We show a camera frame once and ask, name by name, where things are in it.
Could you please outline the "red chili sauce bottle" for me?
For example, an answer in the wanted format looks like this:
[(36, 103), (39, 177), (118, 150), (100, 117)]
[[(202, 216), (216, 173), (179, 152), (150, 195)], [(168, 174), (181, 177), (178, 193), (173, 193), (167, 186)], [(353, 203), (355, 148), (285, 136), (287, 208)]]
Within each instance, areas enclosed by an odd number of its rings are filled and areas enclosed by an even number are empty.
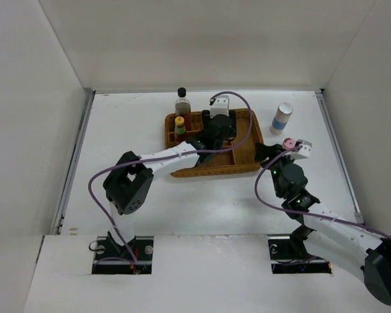
[(185, 119), (182, 116), (177, 116), (175, 118), (174, 141), (175, 143), (181, 143), (186, 140), (186, 137)]

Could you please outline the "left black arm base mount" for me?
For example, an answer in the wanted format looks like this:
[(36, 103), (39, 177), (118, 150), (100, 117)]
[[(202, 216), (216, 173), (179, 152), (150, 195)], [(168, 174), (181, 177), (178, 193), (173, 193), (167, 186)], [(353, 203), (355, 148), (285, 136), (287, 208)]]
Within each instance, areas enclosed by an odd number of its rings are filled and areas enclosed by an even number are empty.
[(97, 237), (89, 244), (93, 253), (91, 273), (93, 275), (150, 275), (154, 254), (154, 237), (135, 237), (129, 242), (137, 262), (124, 246), (115, 242), (113, 236)]

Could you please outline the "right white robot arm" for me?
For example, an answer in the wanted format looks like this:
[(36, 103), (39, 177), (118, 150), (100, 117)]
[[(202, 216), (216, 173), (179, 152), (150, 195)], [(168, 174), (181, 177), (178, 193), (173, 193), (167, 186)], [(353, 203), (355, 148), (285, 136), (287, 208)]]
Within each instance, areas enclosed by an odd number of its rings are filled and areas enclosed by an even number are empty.
[(283, 201), (267, 206), (300, 224), (291, 234), (290, 252), (336, 264), (359, 279), (376, 300), (391, 306), (391, 235), (340, 218), (307, 191), (308, 179), (295, 161), (310, 153), (311, 144), (304, 140), (255, 146), (255, 161), (270, 172), (275, 195)]

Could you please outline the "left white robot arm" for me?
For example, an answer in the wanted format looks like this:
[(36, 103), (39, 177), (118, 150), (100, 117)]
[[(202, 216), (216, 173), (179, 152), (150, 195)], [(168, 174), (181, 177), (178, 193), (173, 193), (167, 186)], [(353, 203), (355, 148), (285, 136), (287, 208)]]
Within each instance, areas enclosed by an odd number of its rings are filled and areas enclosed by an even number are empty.
[(133, 253), (134, 221), (130, 215), (143, 205), (151, 183), (175, 171), (204, 165), (213, 158), (213, 151), (224, 149), (224, 143), (237, 135), (235, 110), (214, 117), (204, 110), (202, 117), (203, 128), (174, 147), (144, 156), (124, 153), (104, 180), (111, 219), (126, 216), (123, 223), (115, 222), (108, 231), (113, 239), (110, 250), (117, 259), (126, 260)]

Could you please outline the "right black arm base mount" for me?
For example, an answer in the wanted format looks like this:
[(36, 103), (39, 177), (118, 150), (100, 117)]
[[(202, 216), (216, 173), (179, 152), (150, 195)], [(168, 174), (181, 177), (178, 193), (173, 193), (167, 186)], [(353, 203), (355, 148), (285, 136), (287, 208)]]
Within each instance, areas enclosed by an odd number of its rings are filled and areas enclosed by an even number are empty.
[(304, 240), (311, 233), (299, 226), (289, 235), (268, 237), (271, 271), (275, 275), (331, 274), (331, 264), (309, 254)]

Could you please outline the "dark sauce bottle black cap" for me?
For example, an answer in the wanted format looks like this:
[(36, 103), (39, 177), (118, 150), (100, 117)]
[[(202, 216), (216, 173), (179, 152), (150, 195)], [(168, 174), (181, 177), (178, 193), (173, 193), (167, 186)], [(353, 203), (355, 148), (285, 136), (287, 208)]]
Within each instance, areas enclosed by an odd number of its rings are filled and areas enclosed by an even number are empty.
[(192, 129), (192, 113), (190, 101), (186, 97), (186, 89), (184, 87), (178, 88), (177, 95), (178, 98), (175, 101), (175, 115), (184, 118), (186, 131), (190, 131)]

